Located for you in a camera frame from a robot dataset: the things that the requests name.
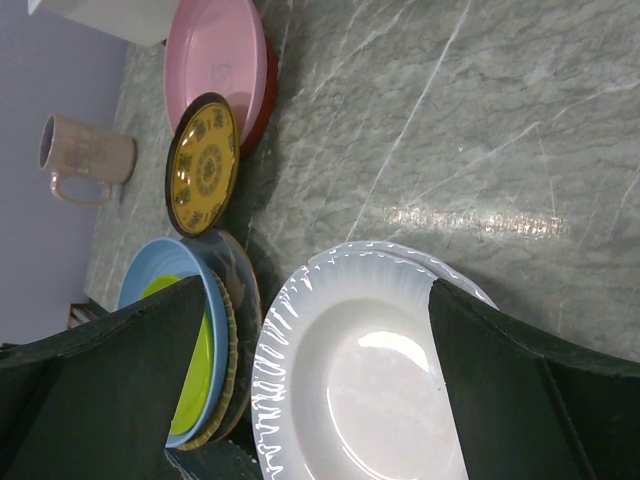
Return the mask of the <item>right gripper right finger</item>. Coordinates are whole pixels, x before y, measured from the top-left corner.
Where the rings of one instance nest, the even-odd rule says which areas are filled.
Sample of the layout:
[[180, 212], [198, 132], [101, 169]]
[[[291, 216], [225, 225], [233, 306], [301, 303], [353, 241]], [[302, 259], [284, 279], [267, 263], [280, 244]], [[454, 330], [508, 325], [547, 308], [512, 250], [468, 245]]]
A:
[[639, 365], [506, 315], [446, 280], [431, 328], [472, 479], [636, 479]]

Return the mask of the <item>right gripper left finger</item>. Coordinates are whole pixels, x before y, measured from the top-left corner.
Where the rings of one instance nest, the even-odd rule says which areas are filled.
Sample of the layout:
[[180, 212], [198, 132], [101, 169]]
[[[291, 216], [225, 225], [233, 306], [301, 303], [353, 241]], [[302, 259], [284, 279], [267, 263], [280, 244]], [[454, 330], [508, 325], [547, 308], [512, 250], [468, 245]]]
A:
[[153, 478], [205, 303], [191, 276], [2, 351], [2, 478]]

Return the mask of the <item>yellow patterned small plate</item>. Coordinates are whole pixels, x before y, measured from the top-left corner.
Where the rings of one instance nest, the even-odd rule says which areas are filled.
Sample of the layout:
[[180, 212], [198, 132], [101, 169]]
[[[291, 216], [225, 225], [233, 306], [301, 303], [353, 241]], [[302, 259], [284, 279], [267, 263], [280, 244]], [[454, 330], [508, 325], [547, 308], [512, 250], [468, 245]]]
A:
[[199, 95], [185, 110], [171, 141], [164, 198], [183, 237], [198, 237], [220, 219], [231, 199], [240, 160], [240, 132], [226, 99]]

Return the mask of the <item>pink plastic plate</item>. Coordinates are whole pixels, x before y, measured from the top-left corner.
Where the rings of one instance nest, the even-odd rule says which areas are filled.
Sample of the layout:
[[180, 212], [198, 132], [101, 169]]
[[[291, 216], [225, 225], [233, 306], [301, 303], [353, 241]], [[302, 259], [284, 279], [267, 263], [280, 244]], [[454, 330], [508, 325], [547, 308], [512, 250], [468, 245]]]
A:
[[249, 137], [267, 79], [267, 48], [259, 13], [247, 0], [183, 0], [174, 13], [164, 58], [164, 99], [175, 129], [201, 94], [222, 95]]

